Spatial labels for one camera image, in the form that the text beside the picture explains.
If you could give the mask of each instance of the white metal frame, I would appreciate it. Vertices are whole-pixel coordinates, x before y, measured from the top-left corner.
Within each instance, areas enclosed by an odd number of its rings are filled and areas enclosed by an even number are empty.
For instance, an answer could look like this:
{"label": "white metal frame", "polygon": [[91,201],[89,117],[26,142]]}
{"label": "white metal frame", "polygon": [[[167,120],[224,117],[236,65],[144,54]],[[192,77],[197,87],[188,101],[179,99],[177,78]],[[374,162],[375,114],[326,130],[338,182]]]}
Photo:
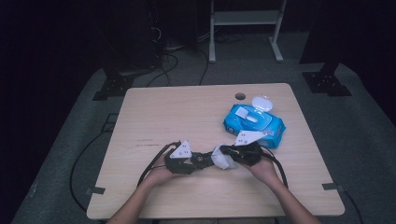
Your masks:
{"label": "white metal frame", "polygon": [[267,11],[215,11],[215,0],[212,0],[210,6],[210,42],[209,42],[209,61],[216,61],[215,48],[215,26],[217,25],[275,25],[274,35],[269,37],[271,48],[275,54],[278,63],[283,62],[282,54],[277,46],[277,37],[280,30],[280,24],[283,20],[287,0],[282,0],[280,10]]}

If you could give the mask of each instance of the wooden table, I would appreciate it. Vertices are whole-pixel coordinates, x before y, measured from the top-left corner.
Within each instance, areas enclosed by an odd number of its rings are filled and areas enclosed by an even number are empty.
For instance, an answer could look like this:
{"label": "wooden table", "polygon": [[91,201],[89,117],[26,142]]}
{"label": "wooden table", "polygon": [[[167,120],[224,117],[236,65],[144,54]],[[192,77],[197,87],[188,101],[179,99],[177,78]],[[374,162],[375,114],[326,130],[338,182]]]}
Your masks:
{"label": "wooden table", "polygon": [[[242,92],[246,99],[235,95]],[[212,151],[233,144],[223,120],[234,104],[266,95],[272,114],[287,129],[273,150],[285,170],[290,191],[316,216],[339,216],[345,207],[338,192],[324,190],[332,178],[288,84],[247,84],[130,89],[125,95],[87,215],[111,217],[134,192],[139,176],[167,144],[188,139],[191,150]],[[173,179],[148,197],[141,218],[285,216],[275,195],[242,166],[215,166]]]}

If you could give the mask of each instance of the white tissue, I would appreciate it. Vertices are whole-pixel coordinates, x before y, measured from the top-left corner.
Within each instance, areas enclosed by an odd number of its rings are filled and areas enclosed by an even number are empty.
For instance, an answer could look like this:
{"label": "white tissue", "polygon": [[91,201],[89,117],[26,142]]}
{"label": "white tissue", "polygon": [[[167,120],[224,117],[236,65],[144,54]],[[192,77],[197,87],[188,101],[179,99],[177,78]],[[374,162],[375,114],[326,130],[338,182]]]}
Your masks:
{"label": "white tissue", "polygon": [[233,158],[231,158],[230,155],[224,155],[221,151],[220,151],[220,146],[223,146],[225,144],[221,144],[215,147],[215,150],[213,150],[211,159],[213,161],[213,163],[215,163],[216,166],[218,166],[219,168],[225,170],[225,169],[233,169],[236,168],[236,163],[233,160]]}

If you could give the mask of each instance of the person's left hand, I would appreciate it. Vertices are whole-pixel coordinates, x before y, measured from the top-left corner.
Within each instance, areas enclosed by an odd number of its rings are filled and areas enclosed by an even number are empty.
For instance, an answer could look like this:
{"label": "person's left hand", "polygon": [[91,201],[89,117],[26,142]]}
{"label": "person's left hand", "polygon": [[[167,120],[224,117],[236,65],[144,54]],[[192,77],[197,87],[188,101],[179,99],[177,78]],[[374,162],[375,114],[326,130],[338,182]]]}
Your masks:
{"label": "person's left hand", "polygon": [[165,183],[173,177],[180,176],[170,172],[165,166],[165,155],[162,155],[152,166],[144,181],[149,181],[151,184],[157,186]]}

